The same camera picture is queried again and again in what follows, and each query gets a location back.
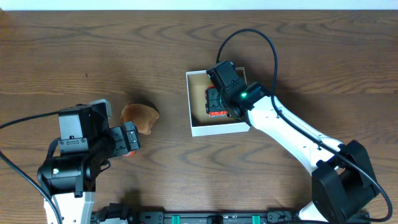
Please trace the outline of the red toy ball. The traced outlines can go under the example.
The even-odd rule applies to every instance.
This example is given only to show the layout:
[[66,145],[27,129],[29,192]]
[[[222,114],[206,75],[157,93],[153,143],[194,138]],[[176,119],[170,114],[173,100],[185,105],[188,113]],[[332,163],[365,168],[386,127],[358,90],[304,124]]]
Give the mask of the red toy ball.
[[124,157],[129,157],[135,154],[135,151],[130,151],[127,154],[123,155]]

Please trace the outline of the brown plush toy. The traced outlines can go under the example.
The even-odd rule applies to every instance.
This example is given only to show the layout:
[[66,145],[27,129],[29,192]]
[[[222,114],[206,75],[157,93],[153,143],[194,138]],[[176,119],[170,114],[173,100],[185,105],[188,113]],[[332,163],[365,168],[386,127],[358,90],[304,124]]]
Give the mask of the brown plush toy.
[[121,121],[132,121],[141,134],[149,135],[152,127],[159,119],[159,113],[150,106],[129,103],[121,112]]

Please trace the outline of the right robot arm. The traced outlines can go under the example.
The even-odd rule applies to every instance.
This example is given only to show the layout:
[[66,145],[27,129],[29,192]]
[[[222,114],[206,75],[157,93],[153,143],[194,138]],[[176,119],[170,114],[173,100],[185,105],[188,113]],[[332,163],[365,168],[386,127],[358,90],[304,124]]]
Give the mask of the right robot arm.
[[299,220],[347,223],[381,192],[367,150],[343,144],[294,115],[259,83],[247,85],[229,61],[207,70],[228,114],[269,135],[288,150],[312,178],[312,199]]

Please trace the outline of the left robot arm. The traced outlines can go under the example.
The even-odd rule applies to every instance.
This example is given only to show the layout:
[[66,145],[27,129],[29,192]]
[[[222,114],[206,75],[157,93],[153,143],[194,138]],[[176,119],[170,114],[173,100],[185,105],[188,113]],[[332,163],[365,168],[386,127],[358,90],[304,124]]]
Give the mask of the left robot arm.
[[111,158],[130,156],[141,146],[132,121],[110,128],[111,117],[105,99],[60,110],[60,137],[37,172],[51,198],[44,203],[49,223],[127,222],[127,218],[92,216],[97,176],[110,167]]

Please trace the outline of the red toy fire truck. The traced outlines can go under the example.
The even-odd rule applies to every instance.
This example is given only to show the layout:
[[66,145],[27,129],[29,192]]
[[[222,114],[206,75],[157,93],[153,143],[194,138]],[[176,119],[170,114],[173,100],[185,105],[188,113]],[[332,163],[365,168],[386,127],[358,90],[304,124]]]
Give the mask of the red toy fire truck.
[[227,114],[228,114],[228,112],[226,111],[226,113],[207,113],[208,114],[208,116],[209,117],[222,117],[222,116],[226,116]]

